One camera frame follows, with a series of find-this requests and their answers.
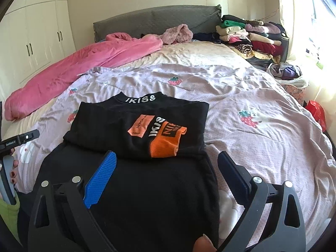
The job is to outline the left hand red nails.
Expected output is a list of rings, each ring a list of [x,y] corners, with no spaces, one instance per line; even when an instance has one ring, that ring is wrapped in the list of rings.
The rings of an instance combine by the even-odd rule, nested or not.
[[[1,198],[11,205],[16,203],[14,185],[16,184],[18,161],[15,149],[1,153]]]

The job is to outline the right hand thumb tip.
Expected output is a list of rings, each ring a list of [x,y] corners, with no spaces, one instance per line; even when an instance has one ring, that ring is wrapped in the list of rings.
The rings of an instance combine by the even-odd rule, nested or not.
[[[193,252],[216,252],[217,249],[214,247],[211,240],[203,234],[199,237],[193,246]]]

